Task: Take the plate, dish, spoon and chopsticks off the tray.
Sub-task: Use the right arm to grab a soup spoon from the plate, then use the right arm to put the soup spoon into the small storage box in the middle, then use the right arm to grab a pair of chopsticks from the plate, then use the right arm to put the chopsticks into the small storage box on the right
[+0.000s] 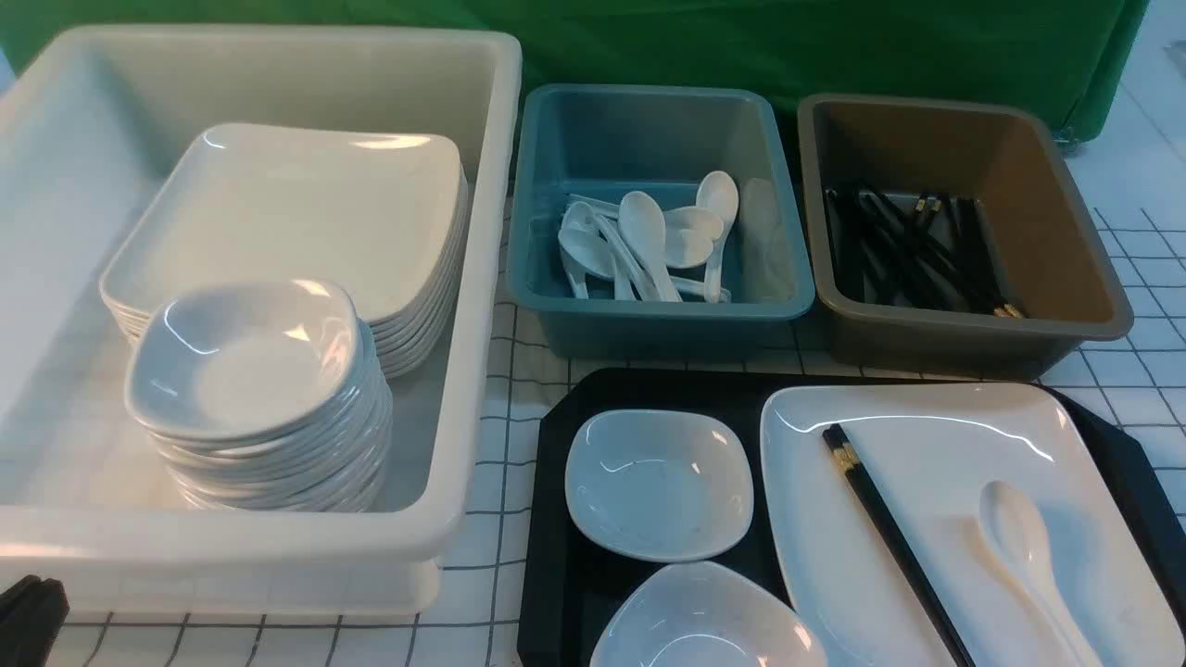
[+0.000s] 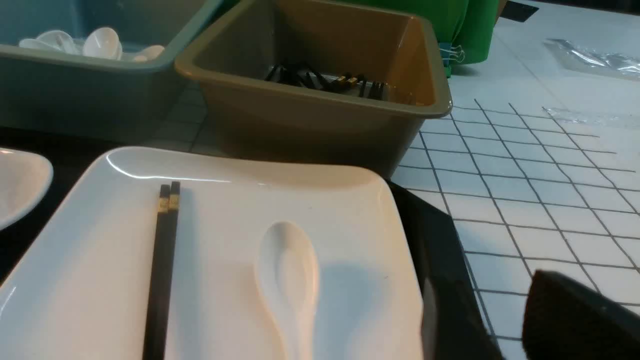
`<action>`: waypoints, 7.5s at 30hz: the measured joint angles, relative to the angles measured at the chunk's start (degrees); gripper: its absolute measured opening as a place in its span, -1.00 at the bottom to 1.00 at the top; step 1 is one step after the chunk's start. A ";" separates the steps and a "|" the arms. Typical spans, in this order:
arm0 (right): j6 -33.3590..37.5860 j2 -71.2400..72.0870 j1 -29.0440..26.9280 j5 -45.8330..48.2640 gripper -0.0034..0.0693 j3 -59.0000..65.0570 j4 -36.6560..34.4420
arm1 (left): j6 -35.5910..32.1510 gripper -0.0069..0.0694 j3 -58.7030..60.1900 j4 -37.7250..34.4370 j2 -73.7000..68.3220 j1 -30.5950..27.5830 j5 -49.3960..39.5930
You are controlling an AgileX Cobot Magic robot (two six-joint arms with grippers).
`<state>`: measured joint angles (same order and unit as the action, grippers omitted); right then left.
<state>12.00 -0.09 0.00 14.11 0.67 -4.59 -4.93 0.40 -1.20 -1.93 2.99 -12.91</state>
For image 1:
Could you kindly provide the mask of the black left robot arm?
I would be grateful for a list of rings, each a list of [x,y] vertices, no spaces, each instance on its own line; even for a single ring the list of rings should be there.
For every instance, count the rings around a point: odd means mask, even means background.
[[[25,574],[1,595],[1,663],[44,666],[70,612],[55,578]]]

